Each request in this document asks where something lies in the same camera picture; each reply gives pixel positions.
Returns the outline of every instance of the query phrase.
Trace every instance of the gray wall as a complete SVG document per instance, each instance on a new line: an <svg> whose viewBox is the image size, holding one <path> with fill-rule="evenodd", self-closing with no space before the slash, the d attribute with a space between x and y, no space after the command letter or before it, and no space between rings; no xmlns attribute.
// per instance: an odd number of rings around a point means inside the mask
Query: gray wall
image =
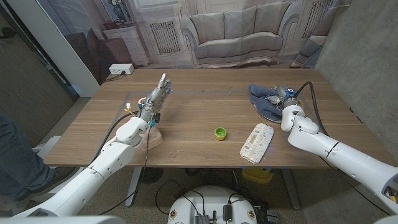
<svg viewBox="0 0 398 224"><path fill-rule="evenodd" d="M398 162L398 1L341 8L315 68Z"/></svg>

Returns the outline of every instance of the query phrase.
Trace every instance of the shoe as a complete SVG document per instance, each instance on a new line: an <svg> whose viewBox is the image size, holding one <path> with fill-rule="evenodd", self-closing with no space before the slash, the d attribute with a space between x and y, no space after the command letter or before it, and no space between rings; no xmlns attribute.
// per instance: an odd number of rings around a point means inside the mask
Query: shoe
<svg viewBox="0 0 398 224"><path fill-rule="evenodd" d="M50 180L50 182L43 187L32 190L32 194L35 196L43 195L50 190L54 189L56 186L60 185L62 182L66 181L69 177L73 176L79 167L57 167L55 168L55 175Z"/></svg>
<svg viewBox="0 0 398 224"><path fill-rule="evenodd" d="M23 202L25 200L30 200L33 198L32 192L30 190L28 190L24 195L22 195L21 197L15 199L15 202Z"/></svg>

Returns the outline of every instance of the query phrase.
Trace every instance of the table leg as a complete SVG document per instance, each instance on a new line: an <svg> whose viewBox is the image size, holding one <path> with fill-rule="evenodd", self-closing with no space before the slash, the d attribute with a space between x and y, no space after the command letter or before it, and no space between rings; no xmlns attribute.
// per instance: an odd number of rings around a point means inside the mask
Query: table leg
<svg viewBox="0 0 398 224"><path fill-rule="evenodd" d="M282 176L285 181L287 193L289 194L292 207L296 210L301 209L299 196L297 194L296 186L293 181L292 171L290 169L282 169Z"/></svg>
<svg viewBox="0 0 398 224"><path fill-rule="evenodd" d="M139 177L141 176L141 170L142 170L142 167L135 167L134 168L134 170L132 172L131 180L130 180L129 190L127 192L127 197L130 196L136 190ZM131 197L129 197L124 202L124 204L127 207L131 207L133 202L134 202L134 199L136 198L135 196L136 196L136 193L134 193Z"/></svg>

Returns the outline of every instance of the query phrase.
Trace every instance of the printed backdrop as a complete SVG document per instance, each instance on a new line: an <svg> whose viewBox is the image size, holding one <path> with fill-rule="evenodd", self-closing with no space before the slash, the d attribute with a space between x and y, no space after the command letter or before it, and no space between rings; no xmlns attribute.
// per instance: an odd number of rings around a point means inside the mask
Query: printed backdrop
<svg viewBox="0 0 398 224"><path fill-rule="evenodd" d="M340 0L38 0L99 84L146 68L311 68Z"/></svg>

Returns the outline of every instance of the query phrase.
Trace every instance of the towel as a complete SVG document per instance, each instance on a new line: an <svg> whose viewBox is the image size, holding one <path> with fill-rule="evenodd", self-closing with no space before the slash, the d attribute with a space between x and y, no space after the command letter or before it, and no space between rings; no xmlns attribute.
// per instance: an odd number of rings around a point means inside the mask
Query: towel
<svg viewBox="0 0 398 224"><path fill-rule="evenodd" d="M261 116L276 123L282 122L282 111L278 110L275 104L265 99L267 96L277 96L276 90L253 83L249 85L248 90L251 92L250 102L254 104L255 109Z"/></svg>

